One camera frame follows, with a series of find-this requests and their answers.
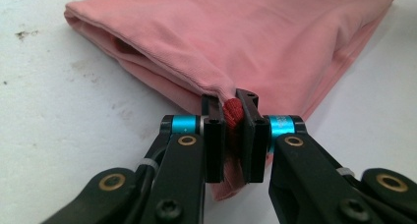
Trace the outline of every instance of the screw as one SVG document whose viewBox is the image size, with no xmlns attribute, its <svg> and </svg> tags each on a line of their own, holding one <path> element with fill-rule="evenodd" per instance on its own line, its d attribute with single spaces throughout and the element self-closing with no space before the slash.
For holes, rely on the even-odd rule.
<svg viewBox="0 0 417 224">
<path fill-rule="evenodd" d="M 174 223 L 181 218 L 181 204 L 174 199 L 161 200 L 155 209 L 155 216 L 159 223 Z"/>
<path fill-rule="evenodd" d="M 107 187 L 114 187 L 120 183 L 120 180 L 121 180 L 120 177 L 116 177 L 116 176 L 109 177 L 107 178 L 107 180 L 105 180 L 104 185 Z"/>
<path fill-rule="evenodd" d="M 218 119 L 210 119 L 208 122 L 211 124 L 218 124 L 220 121 Z"/>
<path fill-rule="evenodd" d="M 256 124 L 264 124 L 265 120 L 264 119 L 255 119 L 255 123 Z"/>
<path fill-rule="evenodd" d="M 371 215 L 358 200 L 353 198 L 343 199 L 339 203 L 339 211 L 349 220 L 355 223 L 367 223 L 371 221 Z"/>
</svg>

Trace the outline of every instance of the white surface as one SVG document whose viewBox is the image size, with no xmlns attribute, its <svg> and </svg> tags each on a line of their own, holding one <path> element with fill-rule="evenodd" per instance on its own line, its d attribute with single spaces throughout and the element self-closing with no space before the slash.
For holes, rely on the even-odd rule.
<svg viewBox="0 0 417 224">
<path fill-rule="evenodd" d="M 162 116 L 182 113 L 72 31 L 69 1 L 0 0 L 2 224 L 39 223 L 98 172 L 135 168 Z M 384 167 L 417 181 L 416 90 L 417 0 L 395 0 L 308 129 L 358 178 Z M 268 183 L 208 194 L 205 223 L 278 223 Z"/>
</svg>

